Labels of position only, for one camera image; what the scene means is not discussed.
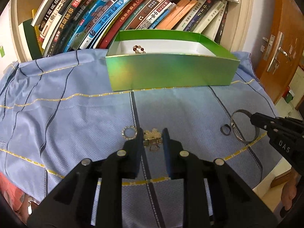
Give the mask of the person's right hand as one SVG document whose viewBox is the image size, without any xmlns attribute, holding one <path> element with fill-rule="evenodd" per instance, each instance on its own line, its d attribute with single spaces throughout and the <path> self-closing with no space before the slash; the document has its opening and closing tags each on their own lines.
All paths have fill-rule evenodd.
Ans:
<svg viewBox="0 0 304 228">
<path fill-rule="evenodd" d="M 291 169 L 291 177 L 285 183 L 282 193 L 281 193 L 281 202 L 286 211 L 292 207 L 292 200 L 296 197 L 297 194 L 297 183 L 300 179 L 300 174 L 294 169 Z"/>
</svg>

